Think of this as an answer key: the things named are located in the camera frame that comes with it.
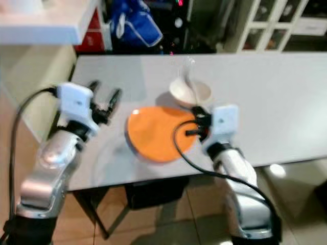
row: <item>white bowl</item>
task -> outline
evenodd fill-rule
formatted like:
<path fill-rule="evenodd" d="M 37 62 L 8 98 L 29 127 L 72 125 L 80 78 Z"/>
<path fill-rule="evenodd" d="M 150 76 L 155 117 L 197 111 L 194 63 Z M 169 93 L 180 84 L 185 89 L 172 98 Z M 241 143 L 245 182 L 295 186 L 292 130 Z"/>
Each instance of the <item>white bowl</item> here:
<path fill-rule="evenodd" d="M 198 105 L 207 105 L 212 100 L 212 92 L 208 85 L 200 81 L 193 81 L 196 88 Z M 197 105 L 196 98 L 192 89 L 184 82 L 182 78 L 177 78 L 169 86 L 169 92 L 176 102 L 187 108 Z"/>

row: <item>white table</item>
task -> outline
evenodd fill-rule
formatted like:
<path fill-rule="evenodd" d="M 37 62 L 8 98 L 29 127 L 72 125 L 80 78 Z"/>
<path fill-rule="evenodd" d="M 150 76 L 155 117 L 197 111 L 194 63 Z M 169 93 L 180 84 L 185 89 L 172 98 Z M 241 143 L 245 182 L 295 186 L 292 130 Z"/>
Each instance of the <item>white table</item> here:
<path fill-rule="evenodd" d="M 123 90 L 109 126 L 87 143 L 69 189 L 88 189 L 198 173 L 183 160 L 154 163 L 128 145 L 126 120 L 139 107 L 176 107 L 169 83 L 185 56 L 82 56 L 72 82 L 102 82 L 96 101 Z M 327 54 L 195 55 L 192 76 L 210 85 L 217 104 L 240 107 L 235 145 L 253 166 L 327 155 Z M 211 169 L 197 142 L 187 154 Z"/>

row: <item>table leg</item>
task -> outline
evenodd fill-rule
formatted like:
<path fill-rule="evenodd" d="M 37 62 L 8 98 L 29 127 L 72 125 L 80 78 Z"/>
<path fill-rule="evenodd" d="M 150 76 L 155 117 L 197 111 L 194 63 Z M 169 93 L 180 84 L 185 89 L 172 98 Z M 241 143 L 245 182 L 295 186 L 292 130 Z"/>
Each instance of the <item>table leg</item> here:
<path fill-rule="evenodd" d="M 98 216 L 96 207 L 92 204 L 92 198 L 88 194 L 84 194 L 80 191 L 74 191 L 73 194 L 77 202 L 81 205 L 82 209 L 93 222 L 93 224 L 98 224 L 102 237 L 107 240 L 109 238 L 109 233 L 106 231 L 106 228 L 104 227 L 100 217 Z"/>
<path fill-rule="evenodd" d="M 327 181 L 316 187 L 315 193 L 327 213 Z"/>

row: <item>glass cabinet door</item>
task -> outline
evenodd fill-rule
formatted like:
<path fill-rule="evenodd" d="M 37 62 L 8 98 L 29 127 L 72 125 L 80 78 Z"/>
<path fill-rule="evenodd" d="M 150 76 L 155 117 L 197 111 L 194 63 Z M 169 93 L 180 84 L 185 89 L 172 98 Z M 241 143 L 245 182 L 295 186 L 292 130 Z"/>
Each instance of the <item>glass cabinet door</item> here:
<path fill-rule="evenodd" d="M 276 0 L 261 0 L 253 21 L 268 21 Z"/>
<path fill-rule="evenodd" d="M 260 42 L 263 32 L 264 29 L 250 29 L 243 46 L 243 50 L 255 50 Z"/>
<path fill-rule="evenodd" d="M 301 0 L 287 0 L 279 22 L 291 22 Z"/>
<path fill-rule="evenodd" d="M 287 33 L 287 30 L 285 30 L 285 29 L 274 30 L 271 35 L 271 38 L 267 44 L 266 50 L 277 50 L 286 33 Z"/>

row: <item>white shelf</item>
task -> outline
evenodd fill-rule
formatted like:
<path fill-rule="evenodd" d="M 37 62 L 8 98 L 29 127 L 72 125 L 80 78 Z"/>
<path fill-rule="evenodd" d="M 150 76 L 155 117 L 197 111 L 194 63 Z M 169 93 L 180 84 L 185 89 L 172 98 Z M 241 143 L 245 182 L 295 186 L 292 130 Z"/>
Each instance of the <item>white shelf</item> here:
<path fill-rule="evenodd" d="M 274 0 L 274 5 L 271 9 L 270 16 L 267 21 L 254 21 L 255 15 L 260 6 L 261 0 L 248 0 L 241 1 L 246 2 L 240 5 L 240 16 L 236 28 L 235 35 L 228 38 L 225 42 L 224 49 L 227 52 L 236 52 L 246 54 L 248 52 L 256 52 L 256 53 L 278 53 L 284 50 L 286 43 L 288 42 L 292 33 L 299 32 L 315 32 L 321 35 L 321 33 L 325 33 L 325 28 L 327 28 L 327 22 L 324 23 L 321 21 L 319 24 L 315 22 L 315 30 L 313 30 L 312 25 L 310 25 L 309 21 L 304 21 L 301 19 L 301 15 L 307 5 L 309 0 L 300 0 L 298 6 L 296 7 L 295 13 L 293 13 L 293 18 L 290 22 L 279 22 L 279 19 L 284 11 L 285 6 L 287 5 L 287 0 Z M 243 50 L 244 44 L 247 40 L 247 37 L 250 33 L 251 29 L 260 29 L 263 31 L 259 42 L 256 44 L 254 50 Z M 266 47 L 273 37 L 275 30 L 285 30 L 286 33 L 280 40 L 280 44 L 278 45 L 277 50 L 266 50 Z"/>
<path fill-rule="evenodd" d="M 96 0 L 48 0 L 34 14 L 0 11 L 0 44 L 80 44 Z"/>
<path fill-rule="evenodd" d="M 301 17 L 293 29 L 292 34 L 305 36 L 324 36 L 326 31 L 327 19 Z"/>

